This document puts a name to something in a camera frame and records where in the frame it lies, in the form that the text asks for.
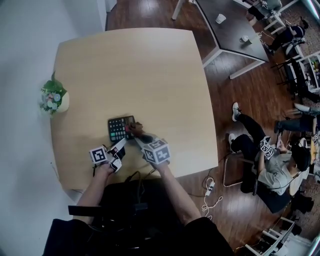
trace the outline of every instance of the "black calculator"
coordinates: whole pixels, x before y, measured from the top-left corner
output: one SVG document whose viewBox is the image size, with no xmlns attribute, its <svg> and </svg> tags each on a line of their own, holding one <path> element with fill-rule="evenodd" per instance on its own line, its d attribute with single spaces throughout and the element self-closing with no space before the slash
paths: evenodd
<svg viewBox="0 0 320 256">
<path fill-rule="evenodd" d="M 134 139 L 134 136 L 128 129 L 130 123 L 135 123 L 133 115 L 108 120 L 109 136 L 112 143 L 117 143 L 123 138 L 127 140 Z"/>
</svg>

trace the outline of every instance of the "black hair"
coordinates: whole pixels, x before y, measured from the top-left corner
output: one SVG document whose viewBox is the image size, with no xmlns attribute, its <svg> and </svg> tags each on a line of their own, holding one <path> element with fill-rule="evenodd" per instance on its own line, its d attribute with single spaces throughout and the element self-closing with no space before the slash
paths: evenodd
<svg viewBox="0 0 320 256">
<path fill-rule="evenodd" d="M 308 29 L 308 28 L 309 28 L 309 24 L 306 22 L 306 20 L 303 19 L 302 17 L 300 17 L 300 19 L 301 19 L 301 21 L 302 21 L 302 23 L 303 23 L 303 28 L 304 28 L 305 30 Z"/>
<path fill-rule="evenodd" d="M 295 144 L 291 148 L 292 158 L 295 161 L 297 168 L 303 172 L 305 171 L 311 162 L 311 154 L 309 149 Z"/>
</svg>

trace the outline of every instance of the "black tabletop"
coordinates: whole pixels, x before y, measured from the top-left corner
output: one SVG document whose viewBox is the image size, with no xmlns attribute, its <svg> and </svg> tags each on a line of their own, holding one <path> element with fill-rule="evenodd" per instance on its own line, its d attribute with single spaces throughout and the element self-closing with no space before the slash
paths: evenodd
<svg viewBox="0 0 320 256">
<path fill-rule="evenodd" d="M 269 62 L 263 45 L 241 42 L 242 36 L 253 38 L 255 30 L 246 18 L 246 8 L 233 0 L 196 0 L 215 35 L 218 46 L 222 50 L 243 54 Z M 216 22 L 219 14 L 226 17 L 221 24 Z"/>
</svg>

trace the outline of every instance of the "dark table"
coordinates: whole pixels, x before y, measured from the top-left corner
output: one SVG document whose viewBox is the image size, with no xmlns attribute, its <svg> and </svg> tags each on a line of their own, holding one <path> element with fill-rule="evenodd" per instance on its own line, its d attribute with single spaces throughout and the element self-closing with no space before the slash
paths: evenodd
<svg viewBox="0 0 320 256">
<path fill-rule="evenodd" d="M 185 0 L 179 0 L 172 19 L 175 20 Z M 195 0 L 215 42 L 216 47 L 202 60 L 205 68 L 223 52 L 241 55 L 255 60 L 253 63 L 230 75 L 234 79 L 255 67 L 269 62 L 268 56 L 259 38 L 253 43 L 240 41 L 242 36 L 250 39 L 256 35 L 255 30 L 246 19 L 246 8 L 234 0 Z M 216 22 L 219 14 L 226 17 L 221 24 Z"/>
</svg>

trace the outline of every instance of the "paper cup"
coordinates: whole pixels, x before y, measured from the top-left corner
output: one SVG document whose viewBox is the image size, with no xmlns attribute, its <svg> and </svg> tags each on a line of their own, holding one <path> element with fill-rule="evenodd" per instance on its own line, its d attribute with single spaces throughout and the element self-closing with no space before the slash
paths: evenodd
<svg viewBox="0 0 320 256">
<path fill-rule="evenodd" d="M 222 14 L 219 14 L 215 21 L 216 21 L 216 23 L 221 24 L 225 20 L 226 20 L 226 17 Z"/>
</svg>

